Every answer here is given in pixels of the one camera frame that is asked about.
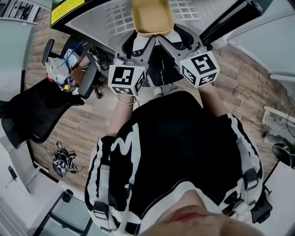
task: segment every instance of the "grid pattern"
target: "grid pattern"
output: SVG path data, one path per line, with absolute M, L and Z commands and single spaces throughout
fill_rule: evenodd
M 105 6 L 105 17 L 109 37 L 134 29 L 129 0 Z
M 201 20 L 192 0 L 169 0 L 174 21 Z

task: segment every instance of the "beige container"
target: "beige container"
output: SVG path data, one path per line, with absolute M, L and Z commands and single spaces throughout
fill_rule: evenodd
M 135 30 L 143 37 L 168 35 L 174 27 L 168 0 L 133 0 Z

